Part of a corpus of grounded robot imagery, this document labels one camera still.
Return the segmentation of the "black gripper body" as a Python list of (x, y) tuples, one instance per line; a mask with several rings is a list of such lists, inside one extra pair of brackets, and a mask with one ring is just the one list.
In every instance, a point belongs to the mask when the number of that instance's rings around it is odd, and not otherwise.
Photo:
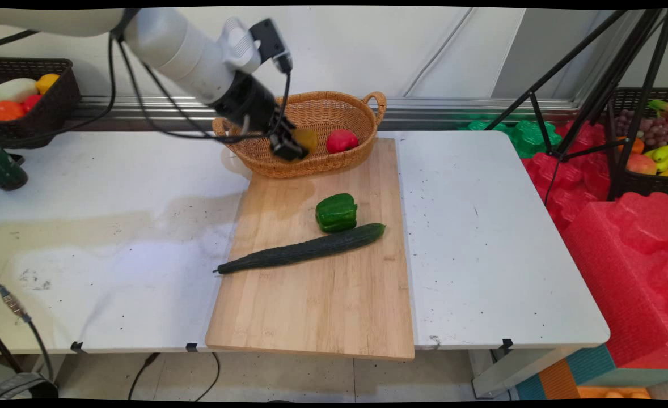
[(282, 106), (266, 86), (248, 73), (235, 73), (225, 93), (212, 102), (218, 116), (238, 127), (233, 138), (269, 137), (280, 134)]

